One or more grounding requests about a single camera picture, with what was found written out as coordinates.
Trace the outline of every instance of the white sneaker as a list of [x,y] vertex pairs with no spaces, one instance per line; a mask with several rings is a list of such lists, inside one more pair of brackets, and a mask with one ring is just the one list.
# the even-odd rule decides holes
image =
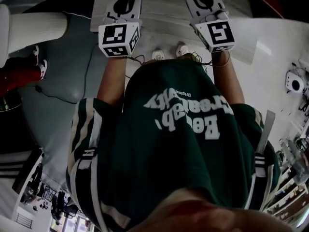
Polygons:
[[153,57],[152,57],[152,59],[154,59],[154,60],[164,60],[165,59],[165,56],[164,56],[164,53],[163,53],[163,51],[162,50],[155,50],[154,52],[153,52]]
[[35,47],[35,49],[33,50],[32,53],[37,58],[37,63],[36,63],[36,65],[37,65],[39,63],[39,46],[36,44],[34,47]]
[[39,65],[40,70],[41,70],[41,79],[44,78],[46,70],[47,70],[47,60],[43,60],[43,62]]
[[186,44],[180,44],[176,50],[176,56],[181,57],[185,54],[189,53],[189,47]]

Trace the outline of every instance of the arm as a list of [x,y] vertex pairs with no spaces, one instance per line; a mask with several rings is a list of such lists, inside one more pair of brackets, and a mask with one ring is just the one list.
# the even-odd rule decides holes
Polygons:
[[111,106],[122,104],[125,92],[126,59],[110,58],[98,90],[97,98]]
[[211,57],[213,66],[224,65],[223,67],[213,67],[214,83],[221,94],[230,105],[245,103],[232,60],[230,59],[225,65],[229,58],[229,53],[227,51],[213,53]]

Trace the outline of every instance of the green t-shirt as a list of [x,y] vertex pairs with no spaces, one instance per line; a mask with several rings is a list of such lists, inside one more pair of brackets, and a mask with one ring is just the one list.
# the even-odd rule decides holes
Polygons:
[[[193,61],[165,60],[136,71],[123,112],[82,100],[73,118],[67,184],[99,228],[141,223],[173,191],[197,188],[218,205],[244,207],[263,126],[258,111],[229,105]],[[265,161],[280,170],[270,143]]]

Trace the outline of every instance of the white device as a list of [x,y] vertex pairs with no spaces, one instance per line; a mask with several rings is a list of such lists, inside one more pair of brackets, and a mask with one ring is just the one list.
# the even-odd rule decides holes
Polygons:
[[209,52],[232,49],[235,39],[222,0],[186,0],[190,26]]
[[113,0],[98,28],[98,46],[108,58],[131,56],[140,38],[141,0]]
[[291,71],[286,74],[285,86],[288,90],[295,93],[302,93],[305,87],[303,79]]
[[98,46],[108,58],[131,56],[139,38],[138,22],[113,23],[98,28]]

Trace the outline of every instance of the cable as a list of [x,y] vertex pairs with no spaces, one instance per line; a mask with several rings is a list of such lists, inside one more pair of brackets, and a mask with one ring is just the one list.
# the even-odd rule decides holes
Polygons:
[[223,65],[213,65],[213,61],[211,60],[210,62],[208,62],[208,63],[200,63],[200,65],[209,65],[209,66],[212,66],[212,67],[224,67],[224,66],[226,66],[227,64],[228,64],[228,62],[230,61],[230,59],[231,59],[231,54],[230,54],[230,52],[228,52],[228,59],[227,59],[227,61],[226,61],[226,63],[225,64],[223,64]]
[[10,110],[13,110],[13,109],[15,109],[15,108],[17,108],[17,107],[19,107],[19,106],[21,106],[21,103],[20,103],[18,106],[12,107],[12,108],[10,108],[10,109],[2,110],[2,111],[0,111],[0,113],[4,113],[4,112],[10,111]]
[[308,77],[309,77],[309,72],[307,71],[307,69],[305,67],[302,67],[301,63],[300,63],[300,60],[298,59],[298,63],[300,65],[300,67],[298,67],[295,63],[292,62],[292,66],[293,66],[293,73],[298,75],[300,78],[303,78],[304,76],[301,75],[299,73],[299,70],[298,69],[301,69],[305,72],[305,78],[308,80]]
[[[199,54],[197,54],[196,52],[193,52],[193,53],[191,53],[191,60],[193,60],[194,62],[196,62],[196,63],[198,63],[198,64],[201,64],[201,62],[202,62],[202,57],[199,55]],[[209,63],[207,63],[207,64],[201,64],[201,66],[202,66],[202,68],[203,68],[203,70],[204,70],[204,72],[207,74],[207,65],[210,65],[212,63],[212,61],[210,61]]]
[[[89,70],[89,66],[90,66],[90,62],[91,62],[91,59],[92,59],[93,52],[94,52],[94,49],[95,49],[95,47],[96,47],[97,44],[98,44],[98,43],[96,43],[96,44],[92,47],[91,52],[90,52],[90,57],[89,57],[89,60],[88,60],[88,63],[87,63],[87,68],[86,68],[86,71],[85,71],[85,74],[84,74],[84,91],[83,91],[83,97],[81,98],[81,100],[82,100],[83,98],[85,98],[86,86],[87,86],[87,81],[86,81],[86,79],[87,79],[87,74],[88,74],[88,70]],[[58,96],[47,95],[47,94],[45,94],[45,93],[43,92],[42,88],[41,88],[39,85],[34,86],[34,88],[35,88],[35,90],[36,90],[38,93],[42,93],[43,95],[45,95],[45,96],[47,96],[47,97],[49,97],[49,98],[56,98],[56,99],[58,99],[58,100],[60,100],[60,101],[62,101],[62,102],[66,102],[66,103],[69,103],[69,104],[77,104],[77,103],[78,103],[78,102],[72,102],[72,101],[64,100],[64,99],[62,99],[62,98],[60,98],[60,97],[58,97]]]
[[139,57],[143,57],[143,63],[145,62],[145,56],[144,55],[138,55],[137,57],[123,57],[123,58],[128,58],[130,60],[136,61],[138,63],[140,63],[140,65],[142,65],[143,63],[141,61],[139,61],[137,58]]
[[70,13],[70,12],[66,12],[66,11],[61,11],[61,12],[64,12],[64,13],[67,13],[67,14],[71,14],[71,15],[76,15],[76,16],[80,16],[80,17],[84,17],[84,18],[87,18],[89,20],[92,20],[91,18],[87,17],[87,16],[84,16],[84,15],[81,15],[81,14],[75,14],[75,13]]

